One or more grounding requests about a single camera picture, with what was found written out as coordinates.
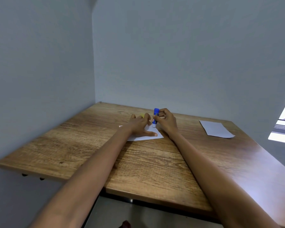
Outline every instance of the window sill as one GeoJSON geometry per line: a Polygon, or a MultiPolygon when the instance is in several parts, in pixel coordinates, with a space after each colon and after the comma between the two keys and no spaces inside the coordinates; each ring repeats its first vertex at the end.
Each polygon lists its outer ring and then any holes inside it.
{"type": "Polygon", "coordinates": [[[285,134],[271,132],[269,137],[268,137],[268,140],[273,140],[273,141],[284,142],[285,143],[285,134]]]}

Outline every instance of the wall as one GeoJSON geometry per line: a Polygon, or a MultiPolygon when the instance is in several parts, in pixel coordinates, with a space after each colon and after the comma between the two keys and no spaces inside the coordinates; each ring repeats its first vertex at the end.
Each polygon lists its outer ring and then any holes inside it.
{"type": "MultiPolygon", "coordinates": [[[[0,0],[0,158],[95,102],[89,0],[0,0]]],[[[0,169],[0,227],[25,227],[60,183],[0,169]]]]}
{"type": "Polygon", "coordinates": [[[267,140],[285,106],[285,0],[98,0],[92,15],[96,102],[231,120],[285,165],[267,140]]]}

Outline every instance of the wood grain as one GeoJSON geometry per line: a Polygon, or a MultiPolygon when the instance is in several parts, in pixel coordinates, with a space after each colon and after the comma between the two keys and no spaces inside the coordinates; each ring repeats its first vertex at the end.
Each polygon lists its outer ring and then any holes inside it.
{"type": "MultiPolygon", "coordinates": [[[[126,123],[152,110],[97,103],[0,160],[0,167],[66,180],[126,123]]],[[[180,132],[285,227],[285,167],[230,121],[175,114],[180,132]],[[198,120],[222,123],[231,139],[207,136],[198,120]]],[[[215,216],[175,144],[127,142],[105,184],[108,193],[215,216]]]]}

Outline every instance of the blue glue stick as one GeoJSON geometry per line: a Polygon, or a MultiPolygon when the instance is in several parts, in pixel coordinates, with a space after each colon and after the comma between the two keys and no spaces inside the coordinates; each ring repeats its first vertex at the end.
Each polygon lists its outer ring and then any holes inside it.
{"type": "MultiPolygon", "coordinates": [[[[153,114],[158,116],[159,113],[160,113],[160,109],[155,108],[153,114]]],[[[156,127],[156,124],[157,124],[157,121],[153,119],[152,120],[152,127],[156,127]]]]}

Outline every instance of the hand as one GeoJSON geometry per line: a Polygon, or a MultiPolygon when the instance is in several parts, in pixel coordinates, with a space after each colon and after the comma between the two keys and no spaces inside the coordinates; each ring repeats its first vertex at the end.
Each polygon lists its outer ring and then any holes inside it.
{"type": "Polygon", "coordinates": [[[160,123],[163,127],[164,131],[171,138],[174,134],[178,133],[178,127],[176,124],[175,116],[167,109],[160,109],[160,113],[157,115],[153,115],[153,118],[160,123]]]}
{"type": "Polygon", "coordinates": [[[135,114],[132,114],[129,122],[123,127],[128,128],[131,134],[135,136],[157,136],[157,133],[145,130],[146,125],[152,124],[150,119],[151,117],[148,113],[145,113],[144,118],[142,116],[136,117],[135,114]]]}

